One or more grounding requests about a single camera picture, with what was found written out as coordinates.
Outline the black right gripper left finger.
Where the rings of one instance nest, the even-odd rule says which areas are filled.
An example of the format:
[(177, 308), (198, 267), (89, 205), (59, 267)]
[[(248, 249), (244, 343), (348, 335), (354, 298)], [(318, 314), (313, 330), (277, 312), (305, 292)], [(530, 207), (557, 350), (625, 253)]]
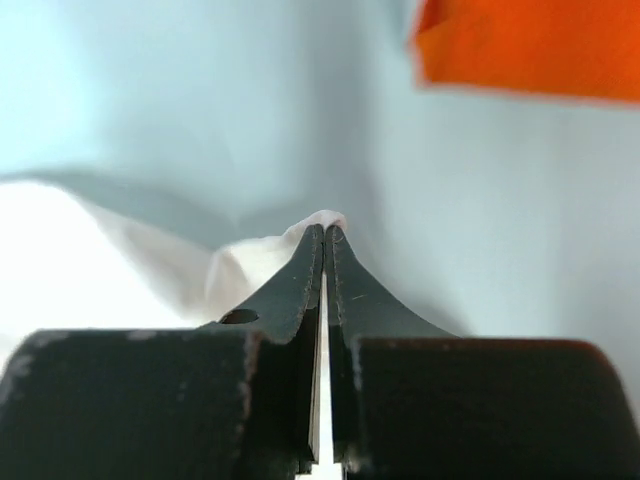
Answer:
[(319, 314), (324, 229), (306, 228), (291, 259), (219, 323), (205, 418), (214, 475), (298, 475), (318, 460)]

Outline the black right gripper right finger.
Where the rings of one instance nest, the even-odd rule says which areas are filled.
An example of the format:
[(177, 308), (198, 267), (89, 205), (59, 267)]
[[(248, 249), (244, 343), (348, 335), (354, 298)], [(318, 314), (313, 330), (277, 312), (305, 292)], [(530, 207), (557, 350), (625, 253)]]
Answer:
[(358, 470), (358, 407), (353, 341), (371, 338), (452, 338), (405, 306), (358, 260), (339, 226), (325, 232), (333, 460)]

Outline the white t-shirt red graphic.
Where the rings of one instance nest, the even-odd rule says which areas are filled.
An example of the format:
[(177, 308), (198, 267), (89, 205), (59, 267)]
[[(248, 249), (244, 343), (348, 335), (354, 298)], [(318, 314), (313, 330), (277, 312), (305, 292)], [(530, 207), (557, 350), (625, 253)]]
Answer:
[(1, 354), (57, 328), (186, 328), (218, 321), (291, 258), (321, 210), (280, 236), (202, 248), (36, 182), (1, 187)]

